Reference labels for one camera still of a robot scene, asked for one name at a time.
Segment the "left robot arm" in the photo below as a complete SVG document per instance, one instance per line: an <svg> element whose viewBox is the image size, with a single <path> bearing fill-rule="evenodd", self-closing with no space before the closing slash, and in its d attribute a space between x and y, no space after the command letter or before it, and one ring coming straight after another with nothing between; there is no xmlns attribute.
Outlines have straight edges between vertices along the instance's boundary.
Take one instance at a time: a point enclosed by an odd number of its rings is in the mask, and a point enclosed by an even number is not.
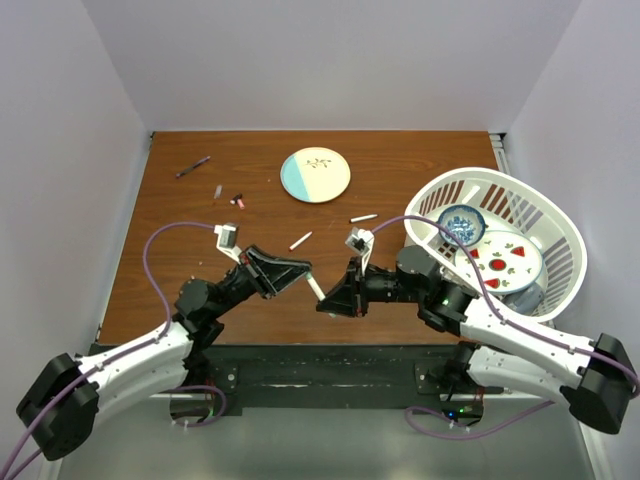
<svg viewBox="0 0 640 480"><path fill-rule="evenodd" d="M235 253L235 266L220 281L187 280L175 312L160 327L101 354L63 353L44 366L16 414L47 460L73 452L98 421L148 396L200 390L207 368L199 357L222 333L220 317L253 295L271 299L312 271L308 261L256 246Z"/></svg>

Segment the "white pen green tip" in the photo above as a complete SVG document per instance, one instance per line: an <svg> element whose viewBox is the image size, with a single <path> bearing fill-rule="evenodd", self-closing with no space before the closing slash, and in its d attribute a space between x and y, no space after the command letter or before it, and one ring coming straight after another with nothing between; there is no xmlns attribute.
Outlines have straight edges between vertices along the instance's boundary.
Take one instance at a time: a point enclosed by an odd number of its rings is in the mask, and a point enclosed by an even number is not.
<svg viewBox="0 0 640 480"><path fill-rule="evenodd" d="M324 294L322 288L320 287L320 285L318 284L318 282L315 280L314 276L311 273L307 273L306 274L306 281L307 281L308 285L310 286L311 290L316 295L317 299L319 301L324 300L325 299L325 294Z"/></svg>

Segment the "white pen red tip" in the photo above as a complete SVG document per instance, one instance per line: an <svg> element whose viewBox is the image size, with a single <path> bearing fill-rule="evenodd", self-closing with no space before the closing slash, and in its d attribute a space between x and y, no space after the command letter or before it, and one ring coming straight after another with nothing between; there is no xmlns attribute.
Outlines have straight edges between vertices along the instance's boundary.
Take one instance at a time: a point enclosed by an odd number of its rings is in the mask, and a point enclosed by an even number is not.
<svg viewBox="0 0 640 480"><path fill-rule="evenodd" d="M309 231L307 233L305 233L304 235L302 235L299 239L297 239L296 241L294 241L290 246L289 246L289 251L294 251L297 248L299 248L304 242L306 242L311 236L313 235L312 231Z"/></svg>

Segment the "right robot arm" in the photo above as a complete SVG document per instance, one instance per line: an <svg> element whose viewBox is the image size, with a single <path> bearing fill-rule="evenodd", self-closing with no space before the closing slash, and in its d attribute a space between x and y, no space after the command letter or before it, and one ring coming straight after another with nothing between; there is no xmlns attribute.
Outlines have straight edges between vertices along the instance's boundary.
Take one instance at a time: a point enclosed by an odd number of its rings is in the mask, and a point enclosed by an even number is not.
<svg viewBox="0 0 640 480"><path fill-rule="evenodd" d="M423 248L405 247L394 270L349 260L342 279L319 300L319 312L362 317L374 302L413 303L428 327L460 337L445 369L459 393L474 386L535 395L568 408L583 424L620 432L639 379L622 342L561 332L505 308L491 295L448 281Z"/></svg>

